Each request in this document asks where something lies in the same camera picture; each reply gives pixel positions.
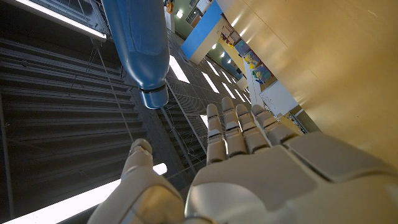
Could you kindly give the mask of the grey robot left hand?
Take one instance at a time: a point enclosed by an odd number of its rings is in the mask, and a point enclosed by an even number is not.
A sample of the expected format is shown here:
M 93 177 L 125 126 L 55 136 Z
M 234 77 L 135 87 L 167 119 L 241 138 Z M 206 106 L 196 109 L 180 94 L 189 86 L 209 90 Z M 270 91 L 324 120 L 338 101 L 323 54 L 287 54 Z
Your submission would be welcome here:
M 396 223 L 397 170 L 323 133 L 298 135 L 259 105 L 207 106 L 206 166 L 183 198 L 133 142 L 90 223 Z

